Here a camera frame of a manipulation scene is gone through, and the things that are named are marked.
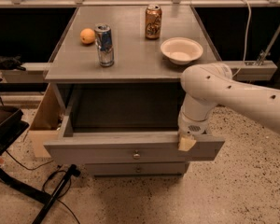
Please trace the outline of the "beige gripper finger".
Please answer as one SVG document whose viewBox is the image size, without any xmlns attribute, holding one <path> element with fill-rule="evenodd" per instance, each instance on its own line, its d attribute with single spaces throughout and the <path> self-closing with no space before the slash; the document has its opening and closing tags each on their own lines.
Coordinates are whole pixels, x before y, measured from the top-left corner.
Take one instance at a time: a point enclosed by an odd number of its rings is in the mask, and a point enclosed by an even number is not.
<svg viewBox="0 0 280 224">
<path fill-rule="evenodd" d="M 196 139 L 192 134 L 190 134 L 190 135 L 180 134 L 179 135 L 178 149 L 180 151 L 189 151 L 190 149 L 192 149 L 194 147 L 195 144 L 196 144 Z"/>
</svg>

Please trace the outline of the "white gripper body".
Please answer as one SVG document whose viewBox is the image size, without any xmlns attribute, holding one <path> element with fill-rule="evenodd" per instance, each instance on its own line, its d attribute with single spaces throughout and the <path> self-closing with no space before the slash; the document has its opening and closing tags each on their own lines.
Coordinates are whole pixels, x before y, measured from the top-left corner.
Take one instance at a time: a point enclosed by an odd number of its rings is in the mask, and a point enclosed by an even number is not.
<svg viewBox="0 0 280 224">
<path fill-rule="evenodd" d="M 203 134 L 208 127 L 208 121 L 195 121 L 183 115 L 178 117 L 178 130 L 184 135 Z"/>
</svg>

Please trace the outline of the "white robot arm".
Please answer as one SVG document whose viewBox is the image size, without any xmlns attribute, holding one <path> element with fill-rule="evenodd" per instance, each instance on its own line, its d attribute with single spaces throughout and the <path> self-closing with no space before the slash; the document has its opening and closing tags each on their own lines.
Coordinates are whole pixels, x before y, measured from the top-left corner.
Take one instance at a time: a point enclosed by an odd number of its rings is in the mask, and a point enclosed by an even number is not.
<svg viewBox="0 0 280 224">
<path fill-rule="evenodd" d="M 211 110 L 224 105 L 280 134 L 280 90 L 238 82 L 224 63 L 196 64 L 180 77 L 185 98 L 178 115 L 178 149 L 188 151 L 208 126 Z"/>
</svg>

